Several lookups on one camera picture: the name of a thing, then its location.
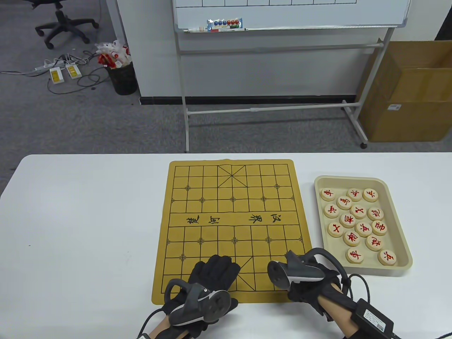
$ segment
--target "white table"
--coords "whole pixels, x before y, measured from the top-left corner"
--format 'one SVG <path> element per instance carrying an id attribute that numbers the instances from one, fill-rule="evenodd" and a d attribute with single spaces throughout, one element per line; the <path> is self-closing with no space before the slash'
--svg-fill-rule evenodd
<path id="1" fill-rule="evenodd" d="M 317 176 L 384 180 L 414 264 L 400 278 L 366 277 L 372 304 L 404 339 L 451 331 L 451 237 L 441 236 L 451 225 L 451 153 L 31 155 L 0 198 L 0 338 L 136 338 L 156 308 L 168 164 L 224 158 L 293 159 L 313 246 L 322 245 Z M 429 242 L 430 235 L 439 237 Z M 365 298 L 359 279 L 353 291 Z M 240 305 L 202 337 L 341 338 L 335 324 L 300 304 Z"/>

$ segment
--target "power adapter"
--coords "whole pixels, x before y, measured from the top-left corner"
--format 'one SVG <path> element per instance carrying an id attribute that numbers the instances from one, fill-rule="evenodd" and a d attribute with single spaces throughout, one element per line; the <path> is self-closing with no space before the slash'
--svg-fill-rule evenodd
<path id="1" fill-rule="evenodd" d="M 55 67 L 50 70 L 50 78 L 55 85 L 64 82 L 63 73 L 61 73 L 61 69 L 59 67 Z"/>
<path id="2" fill-rule="evenodd" d="M 391 339 L 394 322 L 364 299 L 359 299 L 352 321 L 374 339 Z"/>
<path id="3" fill-rule="evenodd" d="M 73 80 L 81 78 L 82 73 L 80 72 L 80 70 L 76 64 L 67 64 L 66 69 Z"/>

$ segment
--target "gray carpet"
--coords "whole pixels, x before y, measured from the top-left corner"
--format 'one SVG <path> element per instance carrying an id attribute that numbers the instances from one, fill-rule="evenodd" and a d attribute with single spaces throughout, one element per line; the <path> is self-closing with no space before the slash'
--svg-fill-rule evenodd
<path id="1" fill-rule="evenodd" d="M 99 19 L 93 0 L 63 2 L 71 18 Z M 29 71 L 62 53 L 95 50 L 70 33 L 62 33 L 48 50 L 34 26 L 54 21 L 50 5 L 31 10 L 21 0 L 0 2 L 1 70 Z M 81 26 L 94 41 L 113 41 L 113 27 L 102 2 L 101 28 Z M 86 66 L 84 74 L 98 67 Z M 140 106 L 139 93 L 121 97 L 105 82 L 67 95 L 46 89 L 48 76 L 0 74 L 0 193 L 22 158 L 58 153 L 181 153 L 185 133 L 179 106 Z M 73 82 L 55 91 L 77 89 Z M 202 109 L 219 107 L 197 107 Z M 359 139 L 340 110 L 222 114 L 190 118 L 193 153 L 361 152 Z M 441 142 L 370 144 L 368 152 L 452 151 L 452 133 Z"/>

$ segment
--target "black trash can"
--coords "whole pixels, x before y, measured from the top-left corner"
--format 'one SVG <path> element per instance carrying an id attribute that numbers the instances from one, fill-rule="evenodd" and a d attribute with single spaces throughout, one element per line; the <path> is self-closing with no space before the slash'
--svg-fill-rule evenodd
<path id="1" fill-rule="evenodd" d="M 135 78 L 135 70 L 133 64 L 121 68 L 106 67 L 110 79 L 113 83 L 114 90 L 119 95 L 130 95 L 137 91 L 138 83 Z"/>

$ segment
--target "black glove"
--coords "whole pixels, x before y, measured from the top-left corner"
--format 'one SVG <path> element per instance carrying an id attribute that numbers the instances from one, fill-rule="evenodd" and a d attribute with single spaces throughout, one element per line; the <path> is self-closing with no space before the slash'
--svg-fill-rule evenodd
<path id="1" fill-rule="evenodd" d="M 232 283 L 237 279 L 240 272 L 240 266 L 233 263 L 230 257 L 220 257 L 218 255 L 212 256 L 207 263 L 200 261 L 193 268 L 188 283 L 199 283 L 210 291 L 227 291 Z M 187 299 L 186 291 L 181 291 L 171 301 L 165 303 L 162 310 L 166 315 L 169 315 L 176 307 L 183 305 Z M 228 310 L 235 309 L 238 305 L 237 299 L 231 299 L 231 306 Z M 185 329 L 190 333 L 190 336 L 197 338 L 202 331 L 207 329 L 209 324 L 204 321 L 198 321 L 185 326 L 177 326 Z"/>
<path id="2" fill-rule="evenodd" d="M 311 305 L 319 314 L 326 314 L 328 321 L 331 321 L 331 317 L 325 312 L 322 306 L 318 302 L 319 295 L 327 294 L 325 291 L 332 288 L 331 284 L 336 284 L 339 288 L 340 281 L 338 278 L 339 272 L 328 269 L 324 265 L 319 264 L 317 260 L 312 257 L 308 260 L 307 265 L 320 268 L 325 274 L 325 278 L 318 282 L 301 282 L 292 283 L 290 285 L 290 290 L 288 297 L 290 300 L 295 302 L 305 302 Z"/>

